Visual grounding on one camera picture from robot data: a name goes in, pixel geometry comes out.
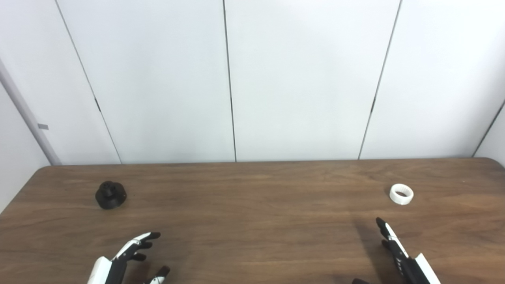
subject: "black fingertip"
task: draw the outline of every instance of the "black fingertip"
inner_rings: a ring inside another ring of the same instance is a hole
[[[140,253],[136,253],[131,257],[132,260],[136,260],[136,261],[144,261],[146,258],[147,258],[147,256],[145,254],[140,254]]]
[[[154,240],[154,239],[157,239],[161,236],[161,233],[160,232],[151,232],[151,234],[146,237],[145,239],[146,240]]]
[[[152,243],[150,242],[145,242],[145,243],[142,243],[138,246],[138,249],[140,250],[145,250],[145,249],[150,249],[151,247],[153,246]]]
[[[352,281],[352,284],[371,284],[370,282],[366,282],[364,280],[361,280],[361,279],[358,279],[358,278],[355,278],[353,281]]]
[[[156,272],[155,277],[157,277],[157,276],[167,277],[169,272],[170,272],[170,267],[165,265],[162,268],[160,268],[160,270],[158,270],[158,272]]]
[[[383,235],[387,239],[389,237],[389,231],[386,228],[386,224],[387,224],[386,221],[377,217],[375,219],[375,222],[377,223],[377,226],[379,226],[381,235]]]
[[[375,222],[381,229],[386,227],[386,221],[382,220],[380,217],[375,218]]]

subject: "wooden table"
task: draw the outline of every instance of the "wooden table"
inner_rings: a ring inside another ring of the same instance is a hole
[[[124,185],[120,208],[97,205],[105,180]],[[0,215],[0,282],[83,284],[97,257],[160,231],[124,283],[162,265],[177,284],[401,283],[377,216],[442,284],[505,283],[505,170],[489,159],[45,167]]]

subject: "panel seam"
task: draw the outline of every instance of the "panel seam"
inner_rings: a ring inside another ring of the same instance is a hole
[[[105,121],[104,114],[102,110],[100,109],[100,106],[98,104],[98,100],[96,99],[93,87],[91,86],[91,82],[89,81],[88,74],[86,72],[86,69],[84,68],[84,64],[82,64],[81,56],[79,55],[79,52],[77,51],[77,47],[75,46],[74,38],[72,37],[72,34],[70,33],[70,29],[68,28],[67,21],[65,21],[65,17],[63,16],[62,10],[60,8],[60,4],[58,3],[58,0],[55,0],[56,7],[58,7],[58,12],[60,13],[60,17],[63,20],[63,24],[65,25],[65,29],[67,30],[68,37],[70,38],[70,42],[72,43],[72,46],[74,47],[75,54],[77,55],[77,59],[79,59],[79,63],[82,68],[82,72],[84,72],[84,77],[86,77],[86,81],[88,82],[89,89],[91,90],[91,94],[93,95],[93,98],[96,102],[96,105],[98,106],[98,110],[100,112],[100,115],[102,116],[102,120],[104,121],[105,128],[107,130],[107,133],[109,134],[109,137],[111,138],[112,146],[114,147],[114,150],[116,151],[116,155],[118,155],[119,162],[123,164],[123,161],[121,161],[121,156],[119,156],[118,148],[116,147],[116,143],[114,143],[114,139],[112,138],[111,131],[109,130],[109,126],[107,125],[107,122]]]
[[[400,14],[401,3],[403,0],[400,0],[398,3],[398,9],[396,10],[396,16],[394,17],[393,28],[391,30],[391,35],[389,36],[389,42],[387,44],[386,54],[384,55],[384,62],[382,63],[382,68],[380,70],[379,80],[377,81],[377,88],[375,89],[374,100],[372,101],[372,107],[370,108],[370,114],[368,115],[367,126],[365,127],[365,133],[363,134],[363,140],[361,142],[360,153],[358,154],[358,160],[361,159],[361,154],[363,152],[363,146],[365,145],[365,139],[367,138],[368,127],[370,126],[370,120],[372,118],[372,113],[374,111],[375,102],[377,101],[377,93],[379,92],[380,83],[382,80],[382,74],[384,73],[384,66],[386,66],[387,56],[389,54],[389,48],[391,47],[391,41],[393,39],[394,30],[396,28],[396,22],[398,21],[398,15]]]
[[[237,162],[237,147],[235,144],[235,121],[233,117],[233,97],[231,94],[231,74],[230,74],[230,54],[228,52],[228,27],[226,23],[226,5],[223,0],[223,18],[224,18],[224,37],[226,41],[226,63],[228,64],[228,88],[230,90],[230,109],[231,109],[231,129],[233,133],[233,152],[235,155],[235,163]]]

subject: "black object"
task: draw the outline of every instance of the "black object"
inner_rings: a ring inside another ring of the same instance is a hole
[[[377,217],[375,219],[377,222],[377,226],[380,229],[381,235],[383,235],[386,239],[382,240],[382,246],[389,250],[393,256],[393,262],[398,269],[398,272],[402,275],[406,284],[430,284],[430,281],[424,274],[423,270],[417,263],[417,261],[408,255],[404,249],[402,249],[399,245],[399,240],[394,235],[392,238],[390,228],[388,228],[386,221]],[[364,280],[355,278],[352,281],[352,284],[371,284]]]
[[[126,191],[122,184],[108,180],[100,184],[95,198],[103,209],[114,209],[125,202]]]

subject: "white robotic arm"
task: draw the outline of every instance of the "white robotic arm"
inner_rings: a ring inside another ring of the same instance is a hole
[[[111,260],[104,256],[98,258],[89,277],[88,284],[121,284],[126,271],[126,262],[129,260],[145,260],[146,256],[138,253],[137,250],[152,247],[153,244],[146,241],[157,239],[160,236],[161,234],[158,232],[141,234],[128,241]],[[146,280],[144,284],[161,284],[169,272],[170,268],[163,266],[153,278]]]

